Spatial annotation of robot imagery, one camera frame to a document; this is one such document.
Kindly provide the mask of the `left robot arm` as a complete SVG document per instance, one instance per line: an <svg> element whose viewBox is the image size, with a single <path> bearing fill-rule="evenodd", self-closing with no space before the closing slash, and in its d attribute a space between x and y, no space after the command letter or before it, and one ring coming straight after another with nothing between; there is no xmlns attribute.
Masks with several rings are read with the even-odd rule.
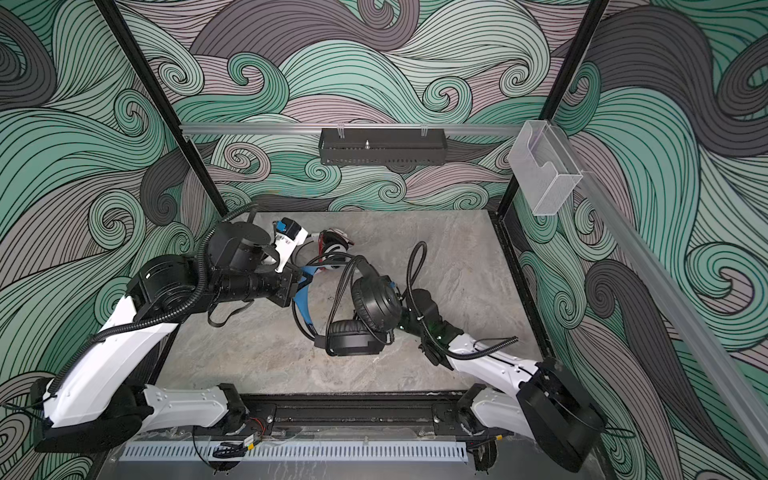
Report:
<svg viewBox="0 0 768 480"><path fill-rule="evenodd" d="M288 218L267 232L254 216L254 205L240 207L212 227L194 253L158 256L140 267L101 329L53 379L33 386L43 415L33 437L36 452L98 453L173 427L214 435L242 429L247 408L234 385L168 390L138 383L135 373L192 315L210 314L225 302L290 304L303 276L290 259L308 232Z"/></svg>

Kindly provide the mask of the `white headphones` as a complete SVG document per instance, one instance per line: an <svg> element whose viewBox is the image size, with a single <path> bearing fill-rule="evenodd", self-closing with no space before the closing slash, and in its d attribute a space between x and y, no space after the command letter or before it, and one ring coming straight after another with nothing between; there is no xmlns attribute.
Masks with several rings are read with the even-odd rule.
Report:
<svg viewBox="0 0 768 480"><path fill-rule="evenodd" d="M310 233L302 247L314 246L320 261L341 259L342 253L347 253L354 246L354 241L338 228L328 228L320 232Z"/></svg>

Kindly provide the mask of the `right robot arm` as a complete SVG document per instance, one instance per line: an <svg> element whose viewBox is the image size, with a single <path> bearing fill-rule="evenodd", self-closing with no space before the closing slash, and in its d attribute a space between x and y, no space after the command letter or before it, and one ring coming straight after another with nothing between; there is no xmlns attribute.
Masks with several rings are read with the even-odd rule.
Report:
<svg viewBox="0 0 768 480"><path fill-rule="evenodd" d="M515 342L513 337L485 346L444 320L430 292L415 287L426 255L424 241L409 255L400 329L420 338L420 348L433 364L480 381L459 403L466 430L473 435L493 429L522 435L560 467L578 472L607 432L604 410L559 360L509 355L503 349Z"/></svg>

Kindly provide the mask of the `black blue headphones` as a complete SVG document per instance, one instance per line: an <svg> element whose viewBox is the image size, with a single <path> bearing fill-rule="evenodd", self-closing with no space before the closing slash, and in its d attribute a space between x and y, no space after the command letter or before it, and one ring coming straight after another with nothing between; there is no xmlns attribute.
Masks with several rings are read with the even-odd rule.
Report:
<svg viewBox="0 0 768 480"><path fill-rule="evenodd" d="M318 331L309 310L309 287L323 267L340 267L339 282L324 330ZM291 302L299 331L331 357L378 355L394 342L403 310L394 281L382 275L362 255L342 253L341 259L320 261L302 268L302 281Z"/></svg>

